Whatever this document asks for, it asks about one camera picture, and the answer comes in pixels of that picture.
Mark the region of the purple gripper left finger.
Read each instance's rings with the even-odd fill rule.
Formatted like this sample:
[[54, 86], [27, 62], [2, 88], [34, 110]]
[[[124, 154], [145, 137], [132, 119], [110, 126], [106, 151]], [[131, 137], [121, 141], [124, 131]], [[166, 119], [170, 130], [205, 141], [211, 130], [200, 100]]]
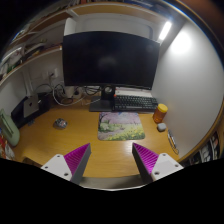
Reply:
[[42, 169], [79, 185], [91, 155], [91, 145], [85, 144], [66, 155], [56, 154]]

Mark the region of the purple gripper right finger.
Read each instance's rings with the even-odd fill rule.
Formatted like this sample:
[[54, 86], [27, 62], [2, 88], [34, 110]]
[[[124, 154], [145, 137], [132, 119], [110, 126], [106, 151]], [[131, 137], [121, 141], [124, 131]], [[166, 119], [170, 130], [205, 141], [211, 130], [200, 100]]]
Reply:
[[182, 166], [167, 153], [157, 154], [137, 143], [132, 144], [132, 154], [145, 184], [152, 183], [182, 169]]

